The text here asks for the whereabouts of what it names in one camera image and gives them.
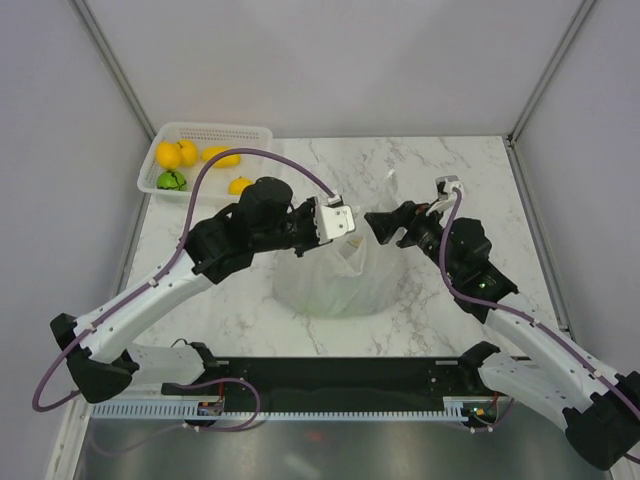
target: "yellow fruit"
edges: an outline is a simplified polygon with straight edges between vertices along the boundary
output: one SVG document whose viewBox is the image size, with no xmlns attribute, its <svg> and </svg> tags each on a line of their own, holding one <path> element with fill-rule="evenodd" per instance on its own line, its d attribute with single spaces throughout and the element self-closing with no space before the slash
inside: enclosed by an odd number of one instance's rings
<svg viewBox="0 0 640 480">
<path fill-rule="evenodd" d="M 160 142 L 156 148 L 156 162 L 165 170 L 175 170 L 182 163 L 182 155 L 177 145 Z"/>
<path fill-rule="evenodd" d="M 229 184 L 230 195 L 241 195 L 242 191 L 249 185 L 253 185 L 253 182 L 248 178 L 238 177 Z"/>
<path fill-rule="evenodd" d="M 230 147 L 209 147 L 202 151 L 202 160 L 208 162 L 219 153 L 230 150 Z M 240 155 L 229 155 L 213 164 L 213 168 L 235 167 L 240 163 Z"/>
<path fill-rule="evenodd" d="M 193 167 L 198 161 L 198 147 L 191 140 L 183 138 L 176 143 L 182 155 L 182 166 Z"/>
</svg>

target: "perforated basket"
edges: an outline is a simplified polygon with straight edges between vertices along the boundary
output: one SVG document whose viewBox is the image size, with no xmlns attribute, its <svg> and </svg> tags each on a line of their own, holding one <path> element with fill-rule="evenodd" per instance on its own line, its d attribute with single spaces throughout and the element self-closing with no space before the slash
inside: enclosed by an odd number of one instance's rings
<svg viewBox="0 0 640 480">
<path fill-rule="evenodd" d="M 193 167 L 178 168 L 187 180 L 186 191 L 161 190 L 156 187 L 158 176 L 164 172 L 164 169 L 155 161 L 158 144 L 163 141 L 175 143 L 183 138 L 187 138 L 196 144 L 198 156 L 200 156 L 202 150 L 214 146 L 252 147 L 270 150 L 272 134 L 268 128 L 263 127 L 193 122 L 167 123 L 154 138 L 140 169 L 137 184 L 141 191 L 176 199 L 188 199 L 191 196 L 193 183 L 204 166 L 204 162 L 200 159 Z M 229 183 L 238 177 L 245 177 L 255 182 L 262 176 L 263 170 L 264 159 L 254 155 L 242 155 L 240 164 L 235 167 L 211 168 L 202 182 L 198 198 L 219 200 L 221 203 L 237 201 L 237 196 L 229 195 L 228 193 Z"/>
</svg>

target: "wall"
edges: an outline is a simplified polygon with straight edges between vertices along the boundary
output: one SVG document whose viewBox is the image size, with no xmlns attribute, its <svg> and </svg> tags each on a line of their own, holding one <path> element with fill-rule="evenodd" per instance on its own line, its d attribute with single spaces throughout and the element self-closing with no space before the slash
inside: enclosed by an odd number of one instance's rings
<svg viewBox="0 0 640 480">
<path fill-rule="evenodd" d="M 108 298 L 147 140 L 65 0 L 1 2 L 0 26 L 0 478 L 36 480 L 62 413 L 31 410 L 48 323 Z"/>
<path fill-rule="evenodd" d="M 640 368 L 640 2 L 599 2 L 518 152 L 578 340 Z"/>
<path fill-rule="evenodd" d="M 510 131 L 580 0 L 88 0 L 155 128 Z"/>
</svg>

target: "transparent plastic bag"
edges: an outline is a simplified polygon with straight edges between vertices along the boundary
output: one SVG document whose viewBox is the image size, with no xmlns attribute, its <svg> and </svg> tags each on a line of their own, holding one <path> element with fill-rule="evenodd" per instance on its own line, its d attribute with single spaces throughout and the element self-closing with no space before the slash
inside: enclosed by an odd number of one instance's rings
<svg viewBox="0 0 640 480">
<path fill-rule="evenodd" d="M 325 317 L 368 315 L 390 306 L 397 298 L 406 261 L 395 239 L 378 244 L 364 214 L 396 209 L 396 193 L 392 170 L 377 198 L 358 212 L 355 232 L 302 258 L 292 251 L 278 252 L 274 297 L 297 312 Z"/>
</svg>

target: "marble table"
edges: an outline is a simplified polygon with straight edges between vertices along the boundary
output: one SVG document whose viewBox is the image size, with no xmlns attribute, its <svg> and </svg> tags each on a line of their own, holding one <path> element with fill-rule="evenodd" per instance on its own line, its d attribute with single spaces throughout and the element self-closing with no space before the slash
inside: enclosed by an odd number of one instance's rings
<svg viewBox="0 0 640 480">
<path fill-rule="evenodd" d="M 399 201 L 435 198 L 434 179 L 455 174 L 465 185 L 460 215 L 482 220 L 493 244 L 491 260 L 538 311 L 553 310 L 499 137 L 318 138 L 276 140 L 273 150 L 310 168 L 349 204 L 372 198 L 389 169 L 398 175 Z M 306 178 L 274 167 L 297 199 L 318 194 Z M 152 270 L 177 243 L 186 205 L 151 198 L 137 245 L 130 282 Z M 199 204 L 194 222 L 215 213 Z M 397 301 L 387 310 L 353 318 L 312 318 L 273 298 L 274 254 L 256 256 L 236 273 L 168 313 L 137 340 L 171 345 L 200 341 L 217 356 L 448 356 L 488 340 L 521 352 L 485 329 L 453 302 L 436 267 L 407 249 L 409 269 Z"/>
</svg>

